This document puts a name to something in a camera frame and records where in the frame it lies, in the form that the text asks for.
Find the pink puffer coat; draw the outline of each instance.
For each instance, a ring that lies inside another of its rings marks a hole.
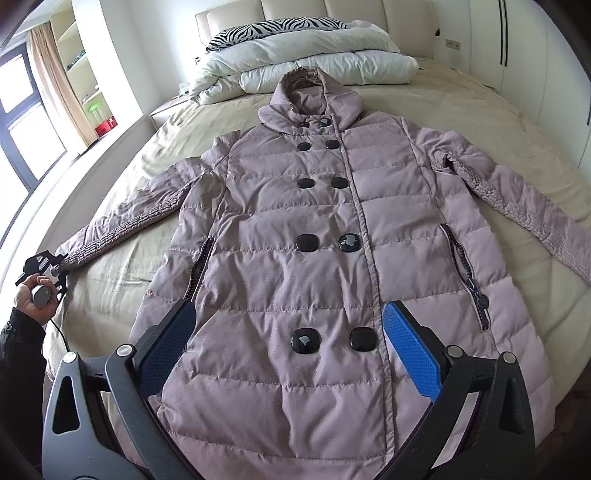
[[[179,210],[130,340],[193,299],[196,330],[152,402],[184,454],[215,480],[373,478],[429,402],[385,336],[393,300],[444,344],[516,354],[539,443],[544,348],[471,193],[587,282],[591,238],[461,135],[365,111],[320,69],[285,75],[259,116],[59,249],[71,270]]]

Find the window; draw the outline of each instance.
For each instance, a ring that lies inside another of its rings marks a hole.
[[[66,152],[41,101],[23,44],[0,57],[0,246],[16,215]]]

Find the black sleeve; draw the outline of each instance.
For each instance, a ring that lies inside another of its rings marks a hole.
[[[12,309],[0,332],[0,423],[33,466],[41,463],[45,330]]]

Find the beige bedsheet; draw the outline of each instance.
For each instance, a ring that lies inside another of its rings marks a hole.
[[[371,110],[403,115],[440,130],[457,130],[508,165],[591,231],[591,186],[550,140],[501,97],[471,78],[431,61],[409,85],[355,87]],[[133,159],[97,215],[184,157],[200,155],[213,138],[259,123],[270,95],[209,106],[190,105],[174,115]],[[591,293],[527,231],[480,202],[503,246],[509,272],[544,341],[558,403],[591,357]],[[135,313],[176,227],[172,216],[70,275],[70,291],[57,315],[70,347],[82,357],[111,353],[128,336]],[[44,353],[50,375],[64,354],[48,327]]]

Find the coat sleeve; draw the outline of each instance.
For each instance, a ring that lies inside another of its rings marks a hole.
[[[400,121],[433,170],[461,177],[475,195],[529,230],[557,260],[591,285],[591,236],[548,197],[457,132],[419,128],[404,118]]]
[[[57,275],[80,268],[177,211],[193,185],[199,178],[215,170],[243,133],[235,131],[217,137],[213,147],[201,157],[187,158],[172,165],[156,175],[144,188],[131,194],[108,215],[93,220],[60,245],[56,255],[66,254],[67,257],[52,269],[52,273]]]
[[[43,436],[44,337],[43,328],[17,309],[0,332],[0,423],[35,467]]]

